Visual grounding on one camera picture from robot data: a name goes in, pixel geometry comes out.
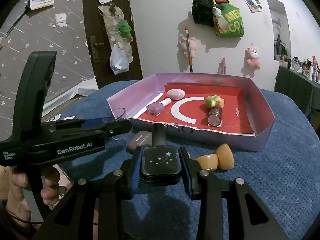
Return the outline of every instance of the screw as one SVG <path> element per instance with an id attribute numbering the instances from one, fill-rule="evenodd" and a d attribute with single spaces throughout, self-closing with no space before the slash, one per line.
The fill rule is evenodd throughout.
<path id="1" fill-rule="evenodd" d="M 121 170 L 114 170 L 113 171 L 113 175 L 115 175 L 115 176 L 121 176 L 122 175 L 122 171 Z"/>
<path id="2" fill-rule="evenodd" d="M 199 173 L 201 176 L 205 176 L 205 177 L 209 175 L 209 171 L 206 171 L 206 170 L 201 170 Z"/>
<path id="3" fill-rule="evenodd" d="M 86 183 L 87 183 L 86 179 L 79 179 L 78 180 L 78 184 L 81 185 L 81 186 L 85 185 Z"/>
<path id="4" fill-rule="evenodd" d="M 236 183 L 242 185 L 242 184 L 244 184 L 244 179 L 242 179 L 242 178 L 236 178 Z"/>

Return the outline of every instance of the green bag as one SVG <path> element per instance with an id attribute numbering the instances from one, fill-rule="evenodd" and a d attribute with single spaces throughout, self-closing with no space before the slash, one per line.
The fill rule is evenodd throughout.
<path id="1" fill-rule="evenodd" d="M 220 3 L 215 5 L 221 10 L 222 18 L 216 18 L 213 15 L 214 28 L 216 35 L 221 38 L 237 38 L 244 35 L 244 28 L 240 9 L 229 3 Z"/>

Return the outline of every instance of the pink plush toy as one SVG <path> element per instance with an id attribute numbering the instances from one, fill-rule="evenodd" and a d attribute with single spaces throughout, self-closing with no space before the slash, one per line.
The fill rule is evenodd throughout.
<path id="1" fill-rule="evenodd" d="M 317 66 L 318 65 L 318 61 L 316 61 L 316 56 L 312 56 L 312 58 L 313 58 L 313 64 Z"/>
<path id="2" fill-rule="evenodd" d="M 191 37 L 190 39 L 190 52 L 191 52 L 191 57 L 194 58 L 197 54 L 197 49 L 198 49 L 198 42 L 195 37 Z M 180 35 L 180 40 L 179 43 L 181 45 L 181 48 L 184 50 L 184 54 L 186 57 L 189 57 L 188 55 L 188 41 L 187 38 L 184 37 L 183 35 Z"/>
<path id="3" fill-rule="evenodd" d="M 247 60 L 248 64 L 254 69 L 260 69 L 259 54 L 257 52 L 258 48 L 248 48 L 246 50 L 249 59 Z"/>

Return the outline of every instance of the pink oval soap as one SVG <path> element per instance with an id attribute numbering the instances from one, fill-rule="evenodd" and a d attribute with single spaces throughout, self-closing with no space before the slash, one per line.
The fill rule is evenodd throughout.
<path id="1" fill-rule="evenodd" d="M 167 97 L 172 100 L 181 100 L 185 96 L 185 92 L 182 89 L 171 89 L 167 92 Z"/>

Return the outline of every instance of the wooden door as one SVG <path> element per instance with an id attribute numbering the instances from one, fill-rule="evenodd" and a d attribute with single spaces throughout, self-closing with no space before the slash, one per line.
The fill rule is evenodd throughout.
<path id="1" fill-rule="evenodd" d="M 138 47 L 134 33 L 133 23 L 131 21 L 131 8 L 129 0 L 112 0 L 124 13 L 124 19 L 132 28 L 131 35 L 134 41 L 131 42 L 133 62 L 129 64 L 129 71 L 114 75 L 110 68 L 111 47 L 108 40 L 107 32 L 104 27 L 102 15 L 99 13 L 98 0 L 83 0 L 83 14 L 85 34 L 87 37 L 89 53 L 92 56 L 90 37 L 95 36 L 97 43 L 103 43 L 103 46 L 98 48 L 100 62 L 93 63 L 91 57 L 92 68 L 97 80 L 98 87 L 104 87 L 110 83 L 124 80 L 139 80 L 142 79 L 142 71 L 138 54 Z"/>

